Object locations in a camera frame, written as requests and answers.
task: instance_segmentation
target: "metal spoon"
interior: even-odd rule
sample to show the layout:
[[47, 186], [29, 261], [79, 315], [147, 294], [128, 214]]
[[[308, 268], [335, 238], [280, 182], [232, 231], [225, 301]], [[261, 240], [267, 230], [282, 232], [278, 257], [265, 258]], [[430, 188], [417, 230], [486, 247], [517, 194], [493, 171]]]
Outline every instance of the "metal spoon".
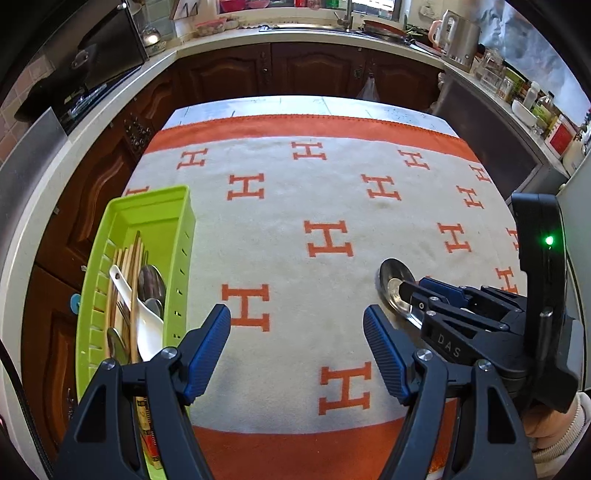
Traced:
[[162, 307], [164, 307], [166, 285], [162, 275], [154, 265], [144, 265], [139, 271], [138, 298], [141, 301], [148, 299], [159, 300]]
[[148, 307], [148, 310], [150, 310], [152, 313], [155, 313], [160, 318], [164, 318], [164, 307], [160, 303], [159, 299], [147, 299], [144, 303]]
[[121, 365], [127, 365], [129, 363], [129, 355], [125, 349], [121, 335], [113, 327], [107, 329], [107, 343], [109, 344], [111, 358], [117, 360]]
[[399, 314], [420, 329], [423, 322], [413, 311], [412, 305], [400, 297], [399, 289], [403, 281], [415, 283], [413, 274], [408, 267], [395, 258], [384, 260], [376, 279], [379, 296], [394, 313]]

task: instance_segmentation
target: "white countertop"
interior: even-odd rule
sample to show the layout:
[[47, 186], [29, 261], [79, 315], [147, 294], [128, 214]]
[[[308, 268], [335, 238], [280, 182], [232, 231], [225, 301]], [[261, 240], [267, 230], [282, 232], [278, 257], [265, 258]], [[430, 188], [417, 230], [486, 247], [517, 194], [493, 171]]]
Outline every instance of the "white countertop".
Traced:
[[[0, 277], [0, 336], [13, 358], [17, 370], [21, 369], [21, 324], [25, 296], [41, 237], [53, 208], [76, 167], [111, 120], [150, 81], [177, 59], [219, 48], [257, 43], [306, 41], [381, 50], [421, 61], [434, 67], [444, 68], [444, 63], [440, 58], [422, 51], [362, 35], [317, 30], [269, 30], [264, 32], [260, 32], [258, 28], [232, 30], [211, 37], [191, 40], [151, 58], [120, 87], [104, 98], [69, 135], [69, 140], [43, 174], [21, 216]], [[473, 83], [482, 90], [475, 79]], [[512, 112], [508, 111], [507, 113], [508, 118], [514, 117]], [[17, 399], [9, 386], [5, 373], [4, 380], [0, 382], [0, 412], [7, 422], [11, 439], [37, 475], [44, 478]]]

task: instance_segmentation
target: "pink container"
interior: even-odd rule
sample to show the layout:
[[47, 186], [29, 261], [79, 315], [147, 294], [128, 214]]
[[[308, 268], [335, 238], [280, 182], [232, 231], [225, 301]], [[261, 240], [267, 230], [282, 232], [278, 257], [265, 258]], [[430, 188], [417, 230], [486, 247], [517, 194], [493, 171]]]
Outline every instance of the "pink container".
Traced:
[[246, 0], [248, 8], [267, 8], [271, 0]]
[[227, 14], [238, 12], [246, 8], [246, 0], [220, 0], [220, 8]]

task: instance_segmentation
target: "bowl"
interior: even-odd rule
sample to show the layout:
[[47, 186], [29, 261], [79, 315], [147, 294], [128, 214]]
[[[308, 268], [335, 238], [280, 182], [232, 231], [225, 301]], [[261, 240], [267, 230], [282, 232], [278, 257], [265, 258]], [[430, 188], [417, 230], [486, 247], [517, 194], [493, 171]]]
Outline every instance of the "bowl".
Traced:
[[531, 113], [527, 108], [523, 106], [518, 100], [513, 100], [513, 105], [511, 105], [511, 109], [515, 116], [521, 120], [524, 124], [526, 124], [529, 128], [534, 128], [538, 118]]
[[271, 0], [246, 0], [248, 8], [267, 8]]
[[238, 12], [246, 8], [246, 0], [220, 0], [220, 8], [227, 14]]

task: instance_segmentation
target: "dish rack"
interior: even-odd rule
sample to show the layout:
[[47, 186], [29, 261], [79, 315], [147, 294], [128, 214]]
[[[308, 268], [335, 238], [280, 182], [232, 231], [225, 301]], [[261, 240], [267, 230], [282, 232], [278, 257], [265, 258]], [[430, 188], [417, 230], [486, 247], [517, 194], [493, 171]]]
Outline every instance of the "dish rack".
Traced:
[[195, 215], [189, 188], [176, 186], [113, 199], [107, 205], [90, 253], [76, 329], [76, 390], [81, 399], [104, 349], [109, 269], [117, 248], [130, 247], [140, 232], [148, 262], [166, 284], [163, 347], [177, 346], [186, 333], [187, 290]]

